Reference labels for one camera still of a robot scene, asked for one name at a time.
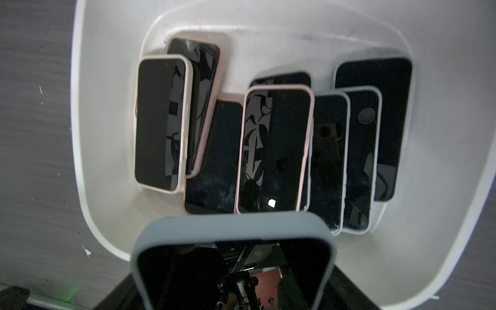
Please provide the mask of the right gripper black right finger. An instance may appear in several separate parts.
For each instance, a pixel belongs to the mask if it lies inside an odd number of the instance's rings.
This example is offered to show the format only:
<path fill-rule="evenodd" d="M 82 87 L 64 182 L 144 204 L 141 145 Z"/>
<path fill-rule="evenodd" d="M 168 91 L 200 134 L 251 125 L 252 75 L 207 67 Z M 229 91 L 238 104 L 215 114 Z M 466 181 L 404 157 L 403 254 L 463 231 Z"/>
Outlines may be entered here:
<path fill-rule="evenodd" d="M 321 299 L 321 309 L 362 310 L 380 308 L 338 268 L 334 267 Z"/>

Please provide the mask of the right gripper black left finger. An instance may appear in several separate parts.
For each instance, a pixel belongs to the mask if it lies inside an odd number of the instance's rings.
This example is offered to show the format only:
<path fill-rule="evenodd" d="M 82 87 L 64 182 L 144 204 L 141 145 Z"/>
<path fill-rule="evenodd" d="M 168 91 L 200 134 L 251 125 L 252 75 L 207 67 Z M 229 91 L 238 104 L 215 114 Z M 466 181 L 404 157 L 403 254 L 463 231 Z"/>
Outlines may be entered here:
<path fill-rule="evenodd" d="M 131 274 L 126 276 L 94 310 L 132 310 L 140 307 L 140 294 Z"/>

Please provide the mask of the phone white case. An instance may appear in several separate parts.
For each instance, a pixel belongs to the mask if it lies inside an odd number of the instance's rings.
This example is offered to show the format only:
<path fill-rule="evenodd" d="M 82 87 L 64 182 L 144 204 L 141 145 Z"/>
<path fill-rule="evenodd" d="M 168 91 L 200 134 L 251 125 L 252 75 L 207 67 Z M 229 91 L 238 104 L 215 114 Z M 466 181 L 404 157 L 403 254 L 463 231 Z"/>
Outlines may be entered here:
<path fill-rule="evenodd" d="M 250 87 L 256 85 L 305 85 L 311 87 L 311 77 L 307 72 L 290 72 L 259 77 L 251 82 Z"/>

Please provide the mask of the phone grey case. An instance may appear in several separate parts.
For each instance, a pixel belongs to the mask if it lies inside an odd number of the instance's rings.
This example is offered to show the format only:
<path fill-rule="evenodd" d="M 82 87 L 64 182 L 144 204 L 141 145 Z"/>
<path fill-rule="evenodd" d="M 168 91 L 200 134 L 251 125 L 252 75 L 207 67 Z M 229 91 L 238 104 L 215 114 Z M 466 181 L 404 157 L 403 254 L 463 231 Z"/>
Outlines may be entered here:
<path fill-rule="evenodd" d="M 317 309 L 334 260 L 327 225 L 299 212 L 164 218 L 131 254 L 147 309 Z"/>

